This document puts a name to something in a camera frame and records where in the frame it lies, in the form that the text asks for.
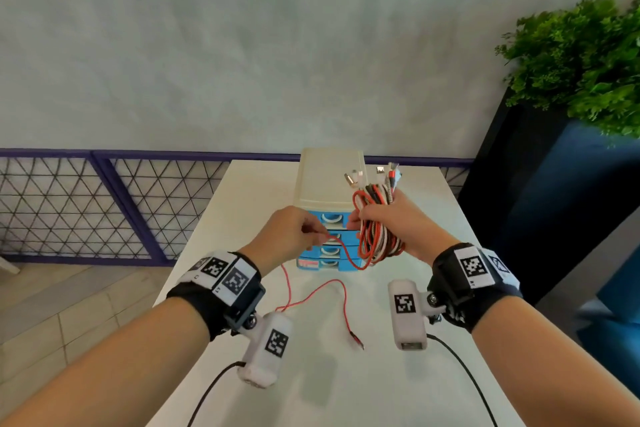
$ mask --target white table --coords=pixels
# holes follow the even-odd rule
[[[232,162],[160,298],[206,253],[245,245],[273,211],[291,204],[297,170],[295,162]],[[461,240],[477,242],[437,167],[402,170],[400,186],[420,208]],[[294,320],[294,334],[278,382],[260,390],[242,383],[235,372],[227,373],[205,400],[194,427],[492,425],[471,380],[440,344],[430,341],[426,351],[409,352],[394,344],[387,284],[410,278],[424,290],[431,277],[429,266],[406,253],[364,272],[302,271],[294,262],[285,266],[294,300],[330,278],[344,281],[349,322],[366,350],[346,331],[342,287],[324,287],[308,303],[287,312]],[[267,293],[258,312],[286,303],[281,269],[262,283]],[[523,425],[466,331],[446,322],[428,326],[428,331],[465,361],[498,425]],[[222,368],[242,358],[246,345],[244,337],[229,334],[212,342],[149,427],[186,427],[207,386]]]

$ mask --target plastic storage drawer unit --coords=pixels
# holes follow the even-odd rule
[[[293,204],[316,215],[332,236],[344,242],[351,259],[361,266],[357,232],[345,228],[349,214],[353,212],[353,189],[344,180],[344,174],[352,171],[362,172],[363,179],[368,182],[364,156],[359,150],[304,149],[300,156]],[[356,270],[349,263],[344,248],[336,241],[328,241],[321,247],[314,247],[311,252],[304,252],[298,259],[298,267]]]

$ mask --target planter box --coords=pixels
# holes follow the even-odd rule
[[[640,205],[640,140],[508,96],[458,202],[536,303]]]

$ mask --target metal grid fence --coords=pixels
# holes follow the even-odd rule
[[[10,262],[167,265],[179,257],[230,160],[297,155],[0,149],[0,255]],[[457,197],[470,160],[438,165]]]

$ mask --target blue drawer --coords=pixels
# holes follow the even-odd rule
[[[354,260],[354,262],[360,267],[364,265],[364,262],[360,259]],[[340,272],[355,272],[358,270],[348,260],[304,259],[300,257],[296,263],[298,268],[304,270],[333,269]]]
[[[349,256],[351,260],[354,260],[358,257],[358,247],[357,246],[348,246],[347,250],[349,252]],[[347,254],[344,252],[344,248],[340,244],[329,245],[325,243],[324,245],[314,246],[312,250],[305,250],[300,255],[301,258],[304,259],[327,259],[327,260],[347,260]]]
[[[358,240],[358,237],[356,237],[356,233],[358,232],[352,232],[349,230],[329,230],[329,233],[331,234],[331,236],[340,238],[340,240],[342,240],[347,246],[357,246],[360,244],[360,240]],[[331,240],[329,240],[326,244],[329,246],[340,245],[338,242],[333,242],[332,244]]]
[[[327,230],[343,230],[349,220],[350,211],[348,212],[322,212],[310,211],[315,214]]]

